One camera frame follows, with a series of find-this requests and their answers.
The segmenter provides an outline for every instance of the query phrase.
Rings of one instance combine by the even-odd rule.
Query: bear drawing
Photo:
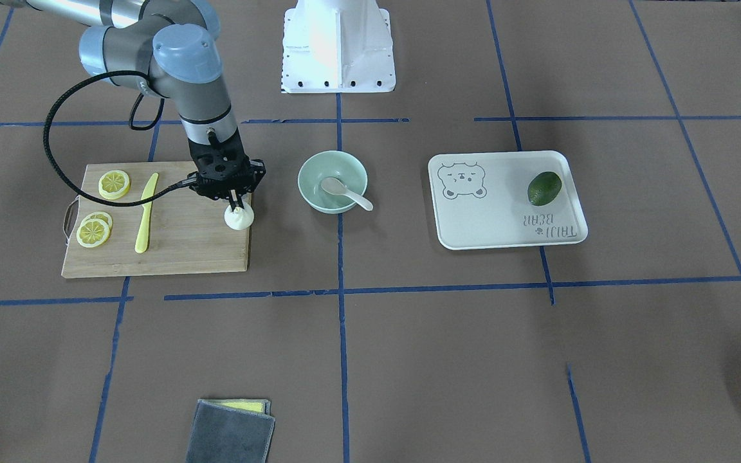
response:
[[[473,194],[474,197],[484,197],[485,170],[479,164],[459,162],[450,166],[442,165],[438,172],[442,181],[442,194],[447,199],[455,199],[461,194]]]

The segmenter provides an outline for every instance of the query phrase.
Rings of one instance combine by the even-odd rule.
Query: bowl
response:
[[[312,208],[326,214],[339,214],[356,206],[349,197],[325,193],[320,183],[325,177],[336,177],[348,190],[364,194],[368,173],[358,159],[341,150],[325,150],[311,156],[299,170],[297,184],[302,197]]]

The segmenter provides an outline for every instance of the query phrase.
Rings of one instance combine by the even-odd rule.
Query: blue tape grid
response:
[[[168,295],[165,296],[165,301],[176,301],[176,300],[199,300],[199,299],[218,299],[218,298],[249,298],[249,297],[265,297],[265,296],[323,296],[337,294],[339,298],[339,322],[340,322],[340,345],[341,345],[341,362],[342,362],[342,431],[343,431],[343,457],[344,461],[349,461],[350,450],[349,450],[349,431],[348,431],[348,404],[347,404],[347,343],[346,343],[346,331],[345,331],[345,305],[344,296],[345,294],[369,294],[369,293],[421,293],[421,292],[436,292],[436,291],[483,291],[483,290],[505,290],[505,289],[524,289],[524,288],[547,288],[552,304],[555,302],[553,288],[554,287],[599,287],[599,286],[630,286],[630,285],[653,285],[653,284],[699,284],[699,282],[741,282],[741,261],[738,258],[735,247],[730,240],[729,233],[724,224],[724,220],[721,217],[720,211],[718,210],[717,202],[715,202],[714,196],[709,188],[708,181],[702,165],[700,164],[696,152],[693,148],[692,142],[688,135],[687,129],[685,128],[685,120],[741,120],[741,115],[711,115],[711,116],[688,116],[681,115],[676,103],[671,94],[670,87],[668,87],[667,79],[665,79],[664,73],[662,73],[661,66],[656,59],[653,47],[650,45],[650,39],[648,39],[646,30],[641,22],[636,6],[629,0],[630,8],[635,15],[636,22],[640,27],[643,38],[646,41],[646,45],[651,55],[651,59],[657,67],[659,76],[661,77],[665,91],[668,94],[674,115],[666,116],[635,116],[635,115],[618,115],[618,116],[550,116],[550,117],[521,117],[516,116],[513,108],[511,99],[511,92],[509,92],[509,85],[507,81],[507,75],[505,70],[505,64],[502,58],[502,50],[498,41],[496,24],[493,18],[491,1],[486,0],[488,6],[488,15],[491,23],[491,32],[494,38],[494,45],[497,50],[497,58],[500,64],[500,72],[502,73],[503,86],[506,92],[506,102],[509,109],[509,117],[477,117],[474,121],[477,122],[511,122],[511,126],[514,129],[515,141],[517,141],[517,149],[522,149],[520,135],[518,135],[518,121],[567,121],[567,120],[677,120],[682,128],[682,133],[685,137],[688,148],[691,152],[694,162],[697,166],[700,178],[702,179],[703,185],[705,185],[706,193],[708,193],[711,205],[714,208],[717,219],[720,222],[723,234],[726,236],[728,241],[731,254],[735,259],[739,270],[739,276],[723,276],[723,277],[702,277],[702,278],[651,278],[651,279],[627,279],[627,280],[600,280],[600,281],[581,281],[581,282],[553,282],[550,277],[550,272],[547,267],[547,259],[545,257],[544,247],[540,247],[540,257],[543,261],[545,282],[530,282],[530,284],[483,284],[483,285],[446,285],[446,286],[426,286],[426,287],[358,287],[358,288],[346,288],[344,287],[344,274],[343,274],[343,234],[342,226],[343,219],[342,215],[338,216],[338,279],[339,287],[336,289],[317,289],[309,291],[279,291],[279,292],[256,292],[256,293],[217,293],[217,294],[183,294],[183,295]],[[13,16],[13,10],[9,11],[8,17],[3,24],[2,33],[0,34],[0,47],[5,38],[8,27],[11,23]],[[408,123],[409,118],[342,118],[342,98],[341,94],[337,94],[337,118],[298,118],[297,120],[246,120],[243,123],[335,123],[337,124],[337,144],[338,149],[342,149],[342,124],[343,123]],[[159,134],[159,128],[161,125],[172,125],[179,124],[179,120],[163,120],[157,124],[152,135],[152,145],[148,155],[148,161],[153,160],[156,141]],[[0,127],[41,127],[41,122],[0,122]],[[59,121],[54,123],[59,126],[99,126],[99,125],[124,125],[125,121]],[[102,398],[100,402],[100,409],[98,413],[97,423],[94,431],[93,445],[91,448],[91,463],[95,462],[95,455],[98,450],[99,438],[101,433],[101,426],[104,420],[105,408],[109,395],[109,386],[111,386],[111,378],[113,374],[113,367],[116,358],[116,352],[118,348],[118,339],[120,339],[120,325],[124,317],[124,308],[126,302],[132,301],[132,296],[127,296],[127,290],[129,289],[131,278],[127,277],[123,282],[122,295],[119,297],[73,297],[73,298],[57,298],[57,299],[23,299],[23,300],[0,300],[0,307],[9,307],[10,305],[64,305],[64,304],[80,304],[80,303],[115,303],[118,302],[118,310],[116,323],[114,326],[114,338],[111,349],[111,366],[109,372],[105,376],[105,384],[103,385]],[[574,405],[574,414],[576,414],[577,424],[580,431],[580,440],[582,441],[583,451],[585,454],[585,461],[589,463],[590,455],[585,438],[585,429],[582,424],[581,413],[579,409],[579,402],[576,397],[576,390],[573,386],[573,378],[571,374],[571,366],[568,364],[568,384],[571,390],[571,398]]]

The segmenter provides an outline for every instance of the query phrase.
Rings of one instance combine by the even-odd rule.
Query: cutting board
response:
[[[98,182],[108,170],[124,170],[130,191],[118,202],[141,199],[148,179],[159,173],[156,193],[196,170],[193,162],[131,162],[88,164],[82,190],[99,197]],[[199,196],[189,188],[171,191],[153,201],[150,246],[142,254],[133,249],[142,220],[142,206],[116,208],[79,197],[79,211],[62,264],[64,278],[185,273],[244,272],[248,269],[250,229],[235,231],[224,225],[228,203]],[[76,240],[80,221],[89,213],[105,211],[114,223],[105,244],[84,248]]]

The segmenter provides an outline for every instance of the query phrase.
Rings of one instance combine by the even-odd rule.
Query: gray robot arm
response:
[[[244,153],[215,39],[220,23],[206,0],[0,0],[52,12],[90,26],[79,42],[91,76],[176,103],[197,170],[183,185],[242,206],[264,176],[264,162]]]

